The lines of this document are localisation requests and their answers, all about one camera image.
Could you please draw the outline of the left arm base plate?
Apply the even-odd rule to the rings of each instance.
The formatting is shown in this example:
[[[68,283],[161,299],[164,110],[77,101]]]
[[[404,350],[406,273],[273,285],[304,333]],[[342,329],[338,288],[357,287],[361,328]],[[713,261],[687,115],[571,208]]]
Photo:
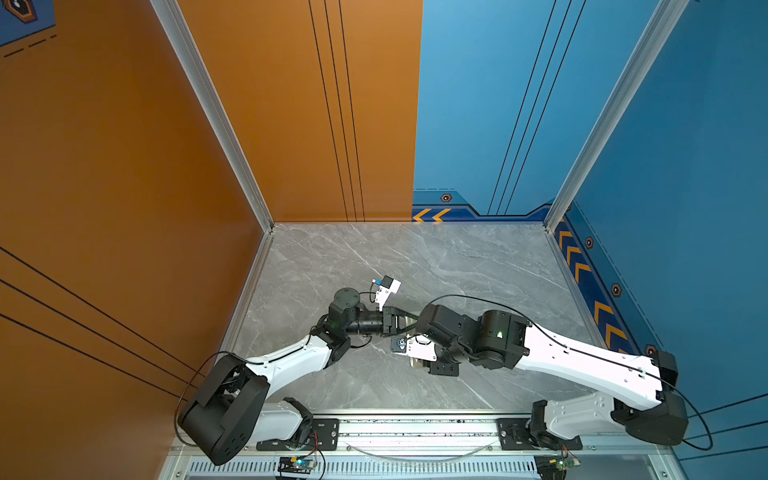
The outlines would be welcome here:
[[[319,418],[312,421],[307,437],[299,442],[293,440],[266,440],[256,444],[257,451],[300,451],[309,452],[318,447],[322,452],[335,451],[340,438],[338,418]]]

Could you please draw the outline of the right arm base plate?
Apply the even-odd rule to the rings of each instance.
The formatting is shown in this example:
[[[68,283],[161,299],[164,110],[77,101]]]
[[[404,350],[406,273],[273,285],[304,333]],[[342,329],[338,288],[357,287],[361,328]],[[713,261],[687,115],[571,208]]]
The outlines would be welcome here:
[[[497,435],[504,451],[551,450],[579,451],[583,443],[579,436],[562,439],[546,430],[535,430],[527,418],[499,418],[496,420]]]

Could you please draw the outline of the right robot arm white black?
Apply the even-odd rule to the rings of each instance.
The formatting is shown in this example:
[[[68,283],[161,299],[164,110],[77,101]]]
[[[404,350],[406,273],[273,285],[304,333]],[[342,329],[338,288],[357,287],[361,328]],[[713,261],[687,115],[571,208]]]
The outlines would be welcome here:
[[[667,352],[650,356],[603,349],[554,333],[521,311],[492,301],[477,318],[428,302],[413,328],[437,348],[447,365],[467,361],[487,370],[545,373],[589,387],[593,396],[561,403],[539,401],[530,431],[544,446],[556,447],[603,427],[656,445],[690,446],[690,415],[702,413],[678,389],[676,360]]]

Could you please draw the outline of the beige remote control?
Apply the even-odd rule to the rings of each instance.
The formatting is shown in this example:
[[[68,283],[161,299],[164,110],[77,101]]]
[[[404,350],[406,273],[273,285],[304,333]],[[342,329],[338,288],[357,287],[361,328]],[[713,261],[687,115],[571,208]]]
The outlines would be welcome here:
[[[405,334],[407,332],[410,332],[415,329],[416,324],[417,324],[416,319],[406,318],[405,325],[402,328],[398,328],[397,332],[399,334]]]

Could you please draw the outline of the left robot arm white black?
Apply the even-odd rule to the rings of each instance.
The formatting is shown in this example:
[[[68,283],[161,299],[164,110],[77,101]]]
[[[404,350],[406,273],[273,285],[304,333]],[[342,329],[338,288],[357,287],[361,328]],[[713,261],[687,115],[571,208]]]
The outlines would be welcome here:
[[[251,443],[280,441],[293,449],[312,442],[313,414],[293,397],[268,399],[294,381],[329,368],[351,348],[353,335],[399,336],[415,328],[418,316],[398,307],[371,310],[352,288],[338,290],[328,311],[296,343],[243,358],[219,351],[203,383],[175,412],[179,441],[223,465]]]

